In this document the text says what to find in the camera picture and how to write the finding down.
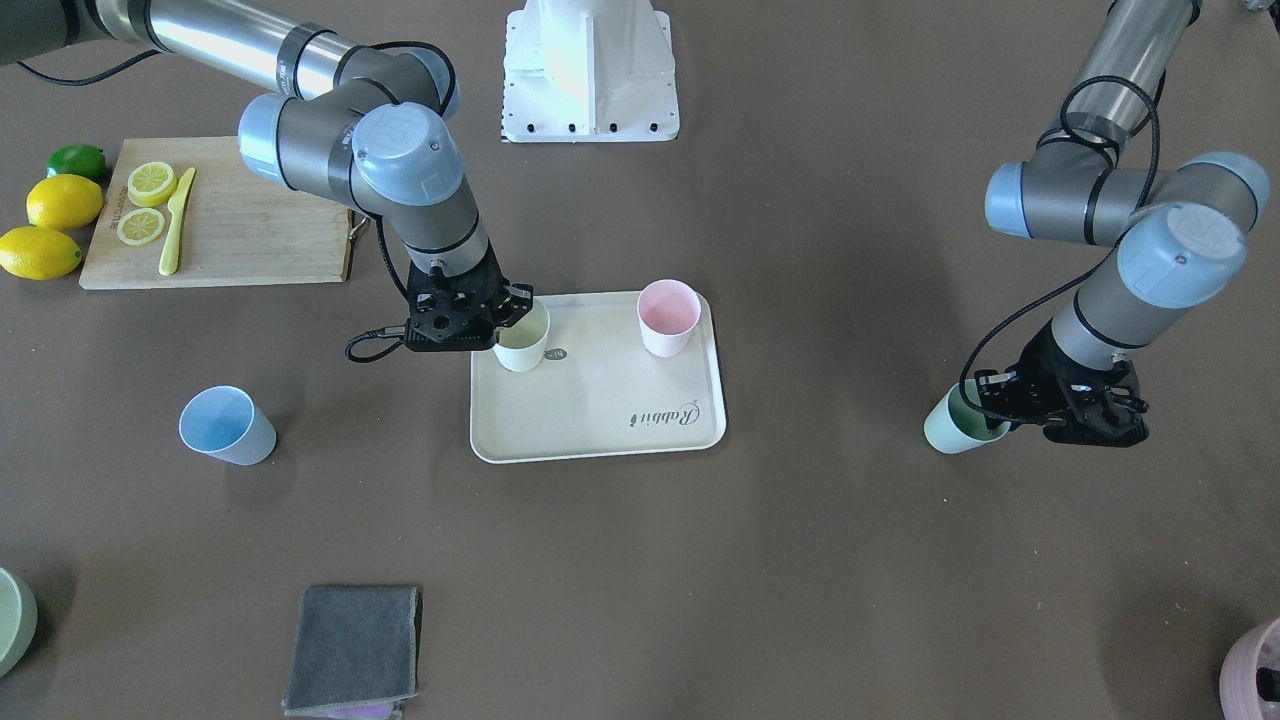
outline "pink cup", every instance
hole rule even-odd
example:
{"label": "pink cup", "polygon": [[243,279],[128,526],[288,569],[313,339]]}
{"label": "pink cup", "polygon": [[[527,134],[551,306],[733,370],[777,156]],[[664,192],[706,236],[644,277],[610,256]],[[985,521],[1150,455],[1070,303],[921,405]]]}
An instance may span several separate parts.
{"label": "pink cup", "polygon": [[636,315],[645,350],[671,357],[689,345],[703,316],[703,304],[694,288],[680,281],[654,281],[640,291]]}
{"label": "pink cup", "polygon": [[[1268,620],[1235,641],[1222,661],[1219,676],[1219,700],[1226,720],[1263,720],[1272,715],[1262,712],[1258,697],[1258,667],[1280,665],[1280,619]],[[1275,706],[1277,703],[1266,703]]]}

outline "folded towel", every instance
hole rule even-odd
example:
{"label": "folded towel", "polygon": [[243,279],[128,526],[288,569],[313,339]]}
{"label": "folded towel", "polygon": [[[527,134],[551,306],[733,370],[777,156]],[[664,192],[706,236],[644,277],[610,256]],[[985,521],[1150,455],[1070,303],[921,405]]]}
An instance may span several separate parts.
{"label": "folded towel", "polygon": [[287,716],[384,720],[416,694],[416,587],[314,585],[302,593]]}

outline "cutting board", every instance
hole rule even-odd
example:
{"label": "cutting board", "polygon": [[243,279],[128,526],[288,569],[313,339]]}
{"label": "cutting board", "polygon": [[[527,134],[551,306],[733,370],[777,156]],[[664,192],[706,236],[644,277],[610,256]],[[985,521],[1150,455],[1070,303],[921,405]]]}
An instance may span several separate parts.
{"label": "cutting board", "polygon": [[[134,209],[127,181],[142,163],[164,160],[180,176],[196,168],[182,228],[178,272],[165,277],[159,240],[133,247],[115,227]],[[156,208],[170,220],[165,205]],[[351,243],[347,209],[266,181],[241,160],[234,137],[125,140],[93,228],[81,287],[127,290],[342,282]]]}

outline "black cable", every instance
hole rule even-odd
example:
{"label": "black cable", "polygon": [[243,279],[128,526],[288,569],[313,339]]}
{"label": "black cable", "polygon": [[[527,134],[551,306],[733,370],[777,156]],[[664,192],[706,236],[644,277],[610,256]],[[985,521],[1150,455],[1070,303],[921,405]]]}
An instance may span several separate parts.
{"label": "black cable", "polygon": [[370,215],[374,219],[374,228],[378,229],[378,250],[383,254],[383,264],[387,265],[387,274],[392,277],[392,282],[396,283],[396,290],[399,291],[401,297],[408,300],[408,290],[404,283],[399,279],[399,273],[396,272],[396,265],[392,263],[392,256],[387,252],[387,232],[383,229],[383,217]]}
{"label": "black cable", "polygon": [[435,53],[435,56],[439,58],[444,63],[444,67],[449,70],[449,86],[448,88],[445,88],[444,96],[440,99],[440,114],[442,115],[444,114],[444,111],[449,108],[449,101],[453,100],[453,92],[458,87],[458,74],[453,69],[453,61],[449,60],[449,56],[445,55],[443,50],[431,45],[430,42],[419,42],[416,40],[396,40],[392,42],[379,42],[378,45],[370,45],[370,47],[372,47],[374,50],[389,50],[393,47],[419,47],[421,50],[429,50],[431,53]]}
{"label": "black cable", "polygon": [[27,63],[18,61],[15,64],[19,68],[27,70],[28,73],[38,77],[40,79],[42,79],[45,82],[51,82],[54,85],[63,85],[63,86],[68,86],[68,87],[84,87],[86,85],[93,85],[95,82],[102,82],[104,79],[106,79],[106,78],[109,78],[109,77],[111,77],[114,74],[122,73],[122,72],[132,68],[133,65],[137,65],[142,60],[146,60],[147,58],[154,58],[155,55],[159,55],[159,54],[160,54],[159,50],[147,50],[146,53],[140,53],[140,54],[129,58],[128,60],[120,63],[119,65],[115,65],[111,69],[102,70],[102,72],[97,73],[96,76],[87,77],[87,78],[83,78],[83,79],[65,79],[65,78],[58,78],[58,77],[52,77],[52,76],[46,76],[45,73],[42,73],[42,72],[32,68]]}
{"label": "black cable", "polygon": [[396,352],[397,350],[399,350],[399,347],[402,345],[404,345],[404,341],[402,341],[402,340],[396,340],[396,342],[393,342],[390,346],[388,346],[388,347],[385,347],[385,348],[383,348],[383,350],[380,350],[380,351],[378,351],[378,352],[375,352],[372,355],[356,355],[355,354],[356,346],[360,345],[361,342],[365,342],[365,341],[369,341],[369,340],[393,340],[392,337],[388,337],[387,334],[384,334],[384,331],[387,331],[387,329],[388,328],[383,328],[381,331],[369,331],[366,333],[361,333],[361,334],[351,338],[351,342],[347,343],[347,360],[351,360],[352,363],[361,363],[361,364],[372,363],[374,360],[381,360],[383,357],[387,357],[392,352]]}
{"label": "black cable", "polygon": [[[372,218],[374,228],[378,229],[378,250],[381,252],[383,264],[387,265],[387,274],[392,277],[392,282],[396,283],[396,290],[399,291],[401,297],[403,297],[407,301],[408,290],[404,287],[404,283],[401,282],[399,273],[396,272],[396,264],[392,263],[392,256],[387,251],[387,232],[385,228],[383,227],[383,217],[374,214],[370,214],[369,217]],[[397,348],[399,348],[402,345],[404,345],[403,338],[404,338],[404,328],[396,325],[361,333],[351,338],[351,342],[347,343],[347,360],[351,360],[352,363],[372,363],[374,360],[381,360],[383,357],[387,357]],[[374,355],[356,355],[355,347],[361,342],[366,342],[370,340],[394,340],[396,342],[393,342],[389,347],[385,347],[381,351],[375,352]]]}
{"label": "black cable", "polygon": [[[1165,79],[1166,78],[1169,78],[1169,70],[1165,70],[1165,72],[1160,73],[1160,83],[1156,85],[1156,95],[1151,99],[1151,101],[1157,108],[1160,108],[1160,99],[1165,96]],[[1129,133],[1129,135],[1130,136],[1137,136],[1139,132],[1142,132],[1142,128],[1147,127],[1148,122],[1151,122],[1151,113],[1147,113],[1146,117],[1142,118],[1142,122],[1138,123],[1138,127],[1133,128],[1133,132]]]}
{"label": "black cable", "polygon": [[[1071,104],[1071,100],[1075,100],[1075,96],[1079,95],[1080,91],[1084,90],[1085,87],[1089,87],[1091,85],[1097,85],[1100,82],[1114,82],[1116,85],[1125,87],[1126,90],[1137,95],[1138,100],[1140,100],[1142,104],[1147,106],[1147,119],[1151,120],[1151,164],[1147,169],[1147,178],[1146,182],[1143,182],[1142,192],[1138,193],[1138,201],[1134,202],[1134,210],[1137,210],[1138,208],[1142,208],[1143,205],[1147,204],[1147,196],[1151,193],[1151,186],[1156,182],[1156,174],[1158,173],[1160,169],[1160,115],[1156,111],[1156,100],[1153,100],[1149,95],[1147,95],[1147,92],[1142,87],[1139,87],[1133,81],[1129,81],[1128,78],[1123,78],[1120,76],[1097,76],[1080,82],[1079,85],[1073,87],[1070,92],[1066,94],[1066,99],[1062,100],[1062,106],[1057,114],[1059,123],[1061,123],[1062,126],[1062,132],[1065,132],[1075,142],[1079,142],[1089,147],[1106,147],[1106,146],[1114,147],[1115,146],[1114,141],[1110,140],[1091,141],[1080,136],[1066,122],[1066,109]],[[1162,87],[1164,87],[1164,79],[1161,79],[1161,88]],[[1143,124],[1146,124],[1146,122],[1147,120],[1144,119],[1143,123],[1138,126],[1138,128],[1140,129]],[[960,388],[959,388],[960,400],[963,400],[964,404],[968,405],[970,410],[980,413],[982,415],[991,418],[993,420],[1010,423],[1012,425],[1046,424],[1047,420],[1044,418],[1011,418],[1009,415],[1004,415],[993,410],[987,410],[980,404],[970,400],[968,392],[965,392],[965,382],[969,379],[969,372],[973,370],[973,365],[978,360],[978,354],[982,352],[982,348],[986,347],[987,343],[992,341],[992,338],[995,338],[997,334],[1000,334],[1001,331],[1007,328],[1010,324],[1012,324],[1015,320],[1018,320],[1027,313],[1030,313],[1032,310],[1039,307],[1041,305],[1048,302],[1050,300],[1053,300],[1059,295],[1062,295],[1064,292],[1089,279],[1089,277],[1093,275],[1093,273],[1097,272],[1097,269],[1101,268],[1102,264],[1111,258],[1111,254],[1114,254],[1116,249],[1120,247],[1120,242],[1123,240],[1124,240],[1123,237],[1117,240],[1116,243],[1107,252],[1106,258],[1103,258],[1097,265],[1089,268],[1085,273],[1071,279],[1066,284],[1062,284],[1061,287],[1048,292],[1047,295],[1043,295],[1033,300],[1032,302],[1024,305],[1012,315],[1005,318],[998,325],[992,328],[991,332],[988,332],[980,341],[978,341],[978,345],[973,348],[973,352],[969,354],[969,359],[965,360],[964,368],[960,369]]]}

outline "white cup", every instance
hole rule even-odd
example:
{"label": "white cup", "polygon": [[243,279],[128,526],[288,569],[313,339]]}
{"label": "white cup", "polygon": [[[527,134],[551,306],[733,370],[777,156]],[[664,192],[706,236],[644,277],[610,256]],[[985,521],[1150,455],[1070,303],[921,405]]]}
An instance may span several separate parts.
{"label": "white cup", "polygon": [[275,427],[243,389],[218,386],[201,391],[182,409],[178,434],[196,452],[234,462],[261,462],[275,448]]}
{"label": "white cup", "polygon": [[640,341],[658,357],[671,357],[689,345],[703,318],[703,304],[687,284],[662,279],[649,283],[636,300]]}
{"label": "white cup", "polygon": [[512,373],[527,373],[543,361],[547,351],[547,336],[550,334],[552,316],[540,300],[534,299],[534,306],[515,325],[498,331],[498,342],[493,354],[502,366]]}
{"label": "white cup", "polygon": [[[965,380],[965,395],[978,401],[978,380]],[[1009,433],[1009,423],[1001,423],[996,429],[987,428],[987,416],[965,405],[960,397],[960,384],[951,389],[933,406],[924,419],[924,437],[938,452],[955,455],[983,445],[996,442]]]}

